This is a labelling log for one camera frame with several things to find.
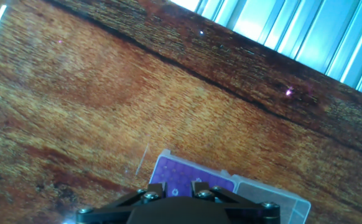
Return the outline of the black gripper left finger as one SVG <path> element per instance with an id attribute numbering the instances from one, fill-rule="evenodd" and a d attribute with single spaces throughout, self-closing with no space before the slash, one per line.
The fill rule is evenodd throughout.
<path id="1" fill-rule="evenodd" d="M 100 208 L 83 207 L 76 212 L 77 224 L 127 223 L 133 210 L 162 198 L 166 198 L 166 183 L 149 184 Z"/>

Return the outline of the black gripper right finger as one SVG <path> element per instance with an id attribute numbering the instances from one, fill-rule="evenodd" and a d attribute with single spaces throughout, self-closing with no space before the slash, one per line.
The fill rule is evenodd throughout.
<path id="1" fill-rule="evenodd" d="M 223 187 L 208 182 L 192 182 L 192 197 L 209 201 L 209 212 L 221 215 L 228 223 L 280 224 L 280 206 L 274 202 L 252 202 Z"/>

